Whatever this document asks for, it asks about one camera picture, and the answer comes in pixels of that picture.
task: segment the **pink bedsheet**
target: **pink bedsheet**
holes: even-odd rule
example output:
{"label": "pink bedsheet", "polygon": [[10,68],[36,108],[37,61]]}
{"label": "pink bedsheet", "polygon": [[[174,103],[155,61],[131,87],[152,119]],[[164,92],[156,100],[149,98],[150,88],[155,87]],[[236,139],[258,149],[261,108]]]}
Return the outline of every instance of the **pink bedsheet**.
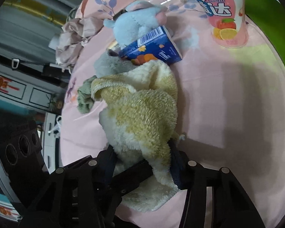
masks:
{"label": "pink bedsheet", "polygon": [[[84,0],[78,17],[111,18],[134,0]],[[249,41],[240,49],[217,45],[199,5],[172,8],[168,26],[184,59],[171,66],[179,87],[177,131],[187,139],[179,149],[204,167],[229,167],[256,205],[266,227],[285,214],[285,67],[260,29],[248,21]],[[114,40],[103,28],[81,52],[72,73],[62,112],[61,157],[69,164],[106,145],[96,102],[90,113],[78,112],[77,88],[94,75],[94,61]],[[141,228],[178,227],[186,191],[155,212],[120,206],[117,215]],[[206,227],[210,227],[207,216]]]}

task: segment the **wrigley's candy container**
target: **wrigley's candy container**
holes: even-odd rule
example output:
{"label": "wrigley's candy container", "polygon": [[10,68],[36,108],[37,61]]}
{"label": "wrigley's candy container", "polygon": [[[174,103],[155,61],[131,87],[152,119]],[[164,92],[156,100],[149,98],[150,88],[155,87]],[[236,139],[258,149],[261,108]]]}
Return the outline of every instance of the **wrigley's candy container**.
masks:
{"label": "wrigley's candy container", "polygon": [[213,39],[228,48],[247,43],[245,0],[197,0],[212,25]]}

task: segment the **crumpled pink fabric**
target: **crumpled pink fabric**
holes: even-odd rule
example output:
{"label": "crumpled pink fabric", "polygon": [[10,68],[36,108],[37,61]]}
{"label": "crumpled pink fabric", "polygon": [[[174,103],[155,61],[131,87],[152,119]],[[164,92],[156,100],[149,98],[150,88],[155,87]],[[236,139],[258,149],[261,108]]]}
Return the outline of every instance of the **crumpled pink fabric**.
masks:
{"label": "crumpled pink fabric", "polygon": [[64,69],[75,65],[82,48],[103,27],[103,20],[95,17],[74,18],[62,27],[56,49],[56,63]]}

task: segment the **fuzzy towel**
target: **fuzzy towel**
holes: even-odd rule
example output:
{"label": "fuzzy towel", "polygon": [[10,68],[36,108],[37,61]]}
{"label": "fuzzy towel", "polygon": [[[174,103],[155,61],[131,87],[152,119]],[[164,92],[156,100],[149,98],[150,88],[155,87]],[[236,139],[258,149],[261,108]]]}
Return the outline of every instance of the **fuzzy towel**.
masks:
{"label": "fuzzy towel", "polygon": [[120,163],[115,174],[145,158],[153,176],[123,197],[123,204],[141,212],[155,211],[174,196],[178,188],[170,174],[170,138],[177,120],[177,85],[170,68],[151,60],[127,73],[95,79],[91,97],[104,99],[99,114],[108,142]]}

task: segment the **barcode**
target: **barcode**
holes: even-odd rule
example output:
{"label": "barcode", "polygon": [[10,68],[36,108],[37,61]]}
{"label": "barcode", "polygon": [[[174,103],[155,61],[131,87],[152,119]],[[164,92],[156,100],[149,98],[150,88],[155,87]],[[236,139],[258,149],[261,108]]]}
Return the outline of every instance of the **barcode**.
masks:
{"label": "barcode", "polygon": [[137,46],[140,47],[160,35],[163,35],[163,30],[161,29],[161,27],[155,28],[151,32],[148,32],[146,35],[143,35],[141,38],[139,38],[137,40]]}

